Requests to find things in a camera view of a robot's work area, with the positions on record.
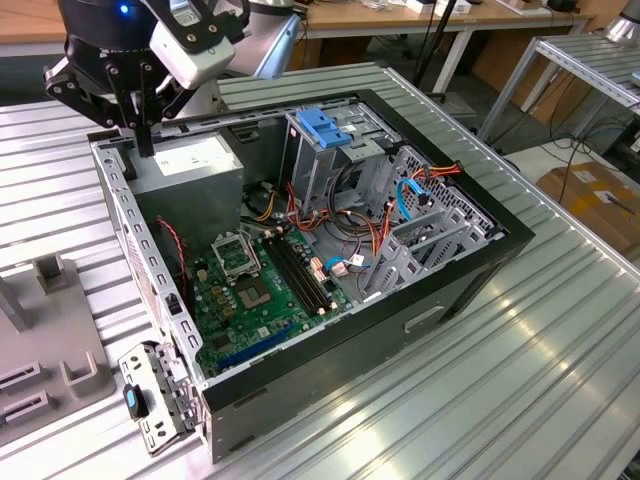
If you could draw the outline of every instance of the metal bracket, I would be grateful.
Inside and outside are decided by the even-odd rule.
[[[159,454],[195,429],[201,418],[199,403],[172,346],[142,343],[118,364],[127,384],[138,387],[145,403],[144,413],[133,418],[150,455]]]

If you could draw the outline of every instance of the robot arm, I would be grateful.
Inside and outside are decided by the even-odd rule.
[[[203,0],[173,9],[169,0],[59,0],[67,30],[65,57],[45,72],[46,91],[99,125],[131,134],[141,156],[153,155],[152,127],[175,118],[198,87],[230,64],[236,54],[232,45],[247,36],[250,18],[250,37],[254,31],[264,37],[265,25],[273,30],[265,38],[280,34],[275,37],[279,47],[268,49],[272,53],[277,47],[280,58],[268,76],[282,73],[299,22],[292,0],[287,1],[267,6],[266,13],[258,9],[254,27],[249,0],[216,6],[218,13]],[[240,56],[253,58],[253,51]]]

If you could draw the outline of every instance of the red wire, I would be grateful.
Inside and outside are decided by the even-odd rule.
[[[180,269],[182,270],[182,295],[183,299],[187,301],[187,265],[184,261],[184,251],[182,250],[182,241],[180,237],[176,233],[175,229],[166,221],[161,218],[158,218],[158,223],[169,230],[169,233],[173,237],[173,241],[176,242],[176,247],[178,247],[178,255],[180,256]]]

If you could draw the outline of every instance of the metal workbench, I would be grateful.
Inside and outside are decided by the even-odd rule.
[[[551,60],[540,76],[522,110],[528,112],[560,68],[584,80],[600,92],[574,135],[578,136],[589,126],[594,116],[602,110],[604,102],[611,98],[634,113],[640,112],[640,87],[631,82],[631,74],[640,71],[640,48],[624,48],[609,42],[600,34],[559,35],[533,38],[520,62],[500,92],[498,100],[489,112],[478,138],[486,140],[504,111],[516,88],[526,75],[537,54]]]
[[[615,478],[640,447],[640,273],[436,105],[373,64],[225,81],[231,108],[372,88],[536,237],[456,319],[215,467],[146,454],[121,394],[0,449],[0,478]],[[85,135],[55,102],[0,109],[0,271],[76,261],[117,358],[154,338]]]

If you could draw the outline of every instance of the blue pcie slot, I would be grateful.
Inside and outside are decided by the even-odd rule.
[[[229,355],[227,358],[223,358],[218,362],[218,368],[223,369],[229,368],[232,365],[237,365],[238,363],[249,360],[256,355],[269,350],[271,347],[275,347],[277,344],[284,342],[287,339],[288,333],[293,329],[293,327],[295,327],[295,325],[296,324],[294,322],[264,340],[260,340],[258,343],[255,343],[244,350],[240,350],[239,352]]]

